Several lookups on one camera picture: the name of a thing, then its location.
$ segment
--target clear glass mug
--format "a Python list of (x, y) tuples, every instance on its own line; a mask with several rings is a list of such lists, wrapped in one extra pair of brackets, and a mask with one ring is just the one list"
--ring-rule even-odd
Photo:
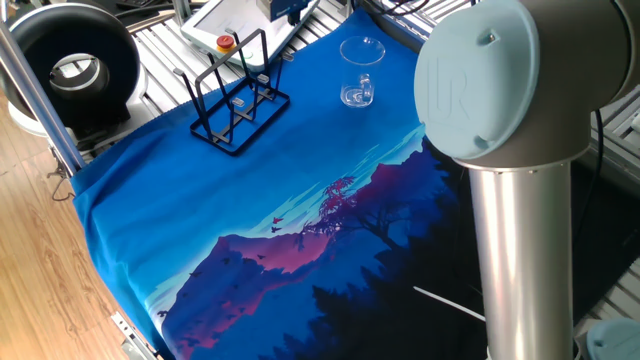
[(375, 76), (385, 49), (380, 41), (355, 36), (340, 45), (342, 55), (342, 102), (354, 108), (363, 108), (373, 102)]

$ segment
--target metal pole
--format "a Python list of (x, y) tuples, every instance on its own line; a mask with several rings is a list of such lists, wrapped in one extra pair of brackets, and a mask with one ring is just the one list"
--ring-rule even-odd
[(187, 19), (191, 17), (191, 7), (189, 7), (189, 0), (173, 0), (173, 7), (176, 12), (176, 21), (178, 26), (182, 26)]
[(84, 160), (4, 22), (0, 22), (0, 63), (74, 175), (85, 165)]
[(491, 358), (572, 359), (570, 163), (470, 174)]

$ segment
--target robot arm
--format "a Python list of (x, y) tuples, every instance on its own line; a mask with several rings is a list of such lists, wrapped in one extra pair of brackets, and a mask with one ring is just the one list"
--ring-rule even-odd
[(420, 52), (419, 118), (470, 169), (493, 360), (573, 358), (570, 164), (639, 45), (637, 0), (485, 0)]

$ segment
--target red button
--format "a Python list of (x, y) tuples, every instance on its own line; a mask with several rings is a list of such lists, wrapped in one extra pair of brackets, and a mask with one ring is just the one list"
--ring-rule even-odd
[(233, 38), (229, 35), (222, 35), (216, 41), (218, 46), (222, 49), (231, 49), (233, 47), (234, 41)]

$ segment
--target purple mountain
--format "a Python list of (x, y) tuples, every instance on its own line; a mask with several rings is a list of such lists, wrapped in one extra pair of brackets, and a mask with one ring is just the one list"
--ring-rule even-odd
[(312, 233), (219, 238), (166, 314), (167, 345), (180, 359), (189, 359), (195, 346), (212, 348), (238, 319), (254, 314), (268, 291), (302, 281), (330, 261), (334, 251), (325, 251), (328, 242), (328, 236)]

